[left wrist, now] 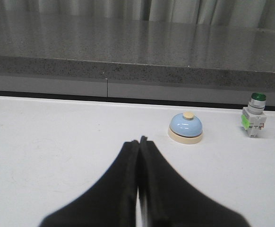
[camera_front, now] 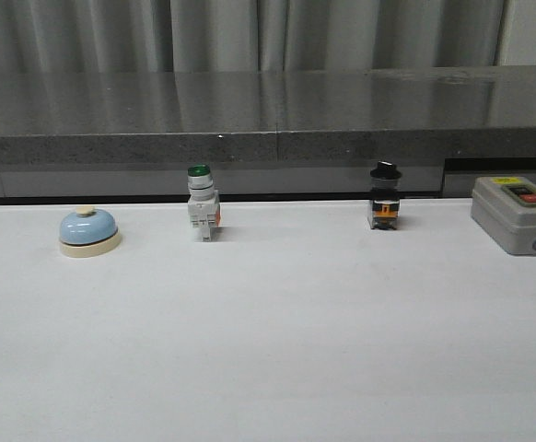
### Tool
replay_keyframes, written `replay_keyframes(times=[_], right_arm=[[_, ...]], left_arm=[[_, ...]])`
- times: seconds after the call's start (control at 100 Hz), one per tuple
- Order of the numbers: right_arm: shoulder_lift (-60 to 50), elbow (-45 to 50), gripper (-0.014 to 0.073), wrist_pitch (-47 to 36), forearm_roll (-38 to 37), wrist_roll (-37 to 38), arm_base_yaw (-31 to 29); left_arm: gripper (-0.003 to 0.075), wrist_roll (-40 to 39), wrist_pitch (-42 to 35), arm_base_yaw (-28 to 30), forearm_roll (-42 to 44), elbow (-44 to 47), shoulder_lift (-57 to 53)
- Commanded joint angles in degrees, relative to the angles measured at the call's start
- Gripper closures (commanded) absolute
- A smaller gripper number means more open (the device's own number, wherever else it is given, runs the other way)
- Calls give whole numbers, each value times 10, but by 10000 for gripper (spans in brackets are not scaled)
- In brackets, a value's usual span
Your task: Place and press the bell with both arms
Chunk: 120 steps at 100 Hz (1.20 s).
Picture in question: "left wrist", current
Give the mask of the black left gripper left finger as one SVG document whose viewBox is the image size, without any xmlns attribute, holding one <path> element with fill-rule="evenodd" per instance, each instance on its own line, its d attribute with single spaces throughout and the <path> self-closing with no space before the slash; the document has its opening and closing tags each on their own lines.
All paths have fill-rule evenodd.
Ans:
<svg viewBox="0 0 275 227">
<path fill-rule="evenodd" d="M 139 142 L 125 142 L 103 176 L 84 194 L 48 215 L 42 227 L 134 227 Z"/>
</svg>

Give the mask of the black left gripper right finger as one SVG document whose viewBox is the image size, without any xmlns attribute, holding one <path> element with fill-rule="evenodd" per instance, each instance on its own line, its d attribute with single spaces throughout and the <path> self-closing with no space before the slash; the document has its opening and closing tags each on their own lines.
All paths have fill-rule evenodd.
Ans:
<svg viewBox="0 0 275 227">
<path fill-rule="evenodd" d="M 239 213 L 207 197 L 162 156 L 153 141 L 140 140 L 138 190 L 145 227 L 248 227 Z"/>
</svg>

